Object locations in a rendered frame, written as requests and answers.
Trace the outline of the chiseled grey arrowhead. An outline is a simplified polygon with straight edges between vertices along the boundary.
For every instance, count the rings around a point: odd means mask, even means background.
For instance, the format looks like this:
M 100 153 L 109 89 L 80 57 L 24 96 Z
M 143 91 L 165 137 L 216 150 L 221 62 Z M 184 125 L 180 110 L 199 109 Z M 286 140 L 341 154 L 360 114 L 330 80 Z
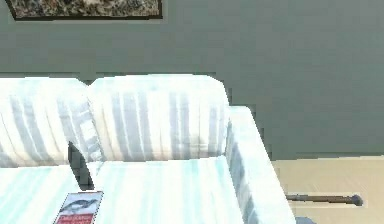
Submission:
M 82 191 L 93 190 L 94 183 L 86 160 L 71 141 L 68 142 L 68 162 L 79 188 Z

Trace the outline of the white striped sofa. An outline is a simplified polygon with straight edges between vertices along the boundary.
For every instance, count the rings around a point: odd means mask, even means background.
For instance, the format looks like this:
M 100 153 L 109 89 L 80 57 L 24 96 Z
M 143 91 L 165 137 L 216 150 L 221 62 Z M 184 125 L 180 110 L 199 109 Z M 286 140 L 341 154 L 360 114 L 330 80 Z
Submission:
M 53 224 L 81 192 L 94 224 L 296 224 L 259 131 L 207 75 L 0 78 L 0 224 Z

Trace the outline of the red and white book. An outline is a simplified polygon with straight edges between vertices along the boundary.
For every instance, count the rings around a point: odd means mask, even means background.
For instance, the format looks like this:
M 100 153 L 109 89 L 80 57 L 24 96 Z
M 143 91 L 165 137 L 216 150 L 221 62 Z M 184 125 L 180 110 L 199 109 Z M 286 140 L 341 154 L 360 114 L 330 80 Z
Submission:
M 104 193 L 68 193 L 53 224 L 94 224 Z

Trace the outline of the dark baseball bat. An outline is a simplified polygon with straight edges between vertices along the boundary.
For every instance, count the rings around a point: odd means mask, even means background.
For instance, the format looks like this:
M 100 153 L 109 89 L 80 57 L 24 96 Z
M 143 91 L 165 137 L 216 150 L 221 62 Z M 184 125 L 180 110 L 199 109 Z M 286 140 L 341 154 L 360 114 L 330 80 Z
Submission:
M 303 194 L 295 194 L 295 195 L 287 195 L 287 200 L 290 201 L 312 201 L 312 202 L 327 202 L 327 203 L 344 203 L 344 204 L 352 204 L 355 206 L 362 206 L 363 199 L 359 195 L 352 196 L 312 196 L 312 195 L 303 195 Z

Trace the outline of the dark framed wall picture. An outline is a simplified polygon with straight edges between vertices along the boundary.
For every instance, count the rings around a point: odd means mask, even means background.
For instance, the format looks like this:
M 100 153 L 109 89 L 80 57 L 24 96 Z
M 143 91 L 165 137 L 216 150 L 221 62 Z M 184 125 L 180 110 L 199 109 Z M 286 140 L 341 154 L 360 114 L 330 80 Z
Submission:
M 3 0 L 15 21 L 162 19 L 162 0 Z

